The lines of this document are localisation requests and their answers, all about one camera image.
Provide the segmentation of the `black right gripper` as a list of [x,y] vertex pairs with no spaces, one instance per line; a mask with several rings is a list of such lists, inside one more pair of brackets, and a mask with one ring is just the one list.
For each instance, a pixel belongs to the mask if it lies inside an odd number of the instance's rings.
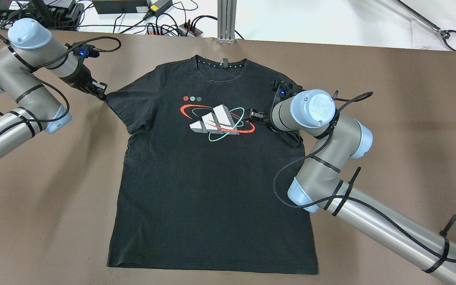
[[268,130],[277,131],[277,127],[273,124],[272,111],[272,107],[264,112],[258,112],[257,110],[250,108],[247,110],[246,120],[262,120]]

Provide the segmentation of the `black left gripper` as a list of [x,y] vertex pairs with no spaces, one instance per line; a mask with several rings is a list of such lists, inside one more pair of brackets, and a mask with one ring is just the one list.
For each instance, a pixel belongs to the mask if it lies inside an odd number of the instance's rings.
[[60,79],[72,88],[86,94],[91,94],[101,101],[106,100],[105,90],[108,85],[96,81],[85,65],[79,65],[71,75],[61,77]]

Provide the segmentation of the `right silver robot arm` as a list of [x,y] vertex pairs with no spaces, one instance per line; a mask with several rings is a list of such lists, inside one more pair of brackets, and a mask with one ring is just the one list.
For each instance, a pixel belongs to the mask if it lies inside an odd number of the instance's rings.
[[[372,95],[369,91],[347,100],[320,89],[293,92],[278,88],[269,111],[251,109],[243,119],[264,124],[273,132],[303,131],[316,140],[311,153],[286,164],[290,167],[302,162],[283,204],[310,213],[319,209],[327,211],[426,274],[456,285],[456,243],[448,238],[456,215],[451,216],[441,231],[433,232],[378,200],[374,197],[375,190],[356,186],[361,167],[349,181],[340,177],[349,160],[363,157],[374,143],[371,130],[345,114],[344,109]],[[409,137],[424,139],[401,154],[411,160],[411,169],[416,174],[440,171],[417,187],[418,195],[424,200],[414,202],[414,206],[428,205],[436,199],[443,199],[445,205],[453,197],[446,193],[446,187],[456,186],[456,169],[447,173],[445,166],[456,162],[454,101],[447,106],[446,114],[452,115],[453,120],[447,121],[438,112],[432,112],[433,117],[428,118],[427,112],[420,111],[402,122],[385,119],[375,124],[376,132],[384,136],[384,141],[376,145],[378,154],[388,152],[395,158],[397,153],[391,150],[392,146]]]

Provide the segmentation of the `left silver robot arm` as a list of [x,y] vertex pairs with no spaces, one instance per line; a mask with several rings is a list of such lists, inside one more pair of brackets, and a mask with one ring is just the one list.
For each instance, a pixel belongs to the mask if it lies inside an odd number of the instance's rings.
[[32,76],[46,67],[68,86],[105,99],[107,85],[92,78],[83,60],[90,52],[81,45],[74,55],[38,21],[23,18],[8,30],[9,43],[0,49],[0,93],[17,107],[0,117],[0,158],[41,131],[53,134],[71,121],[71,114]]

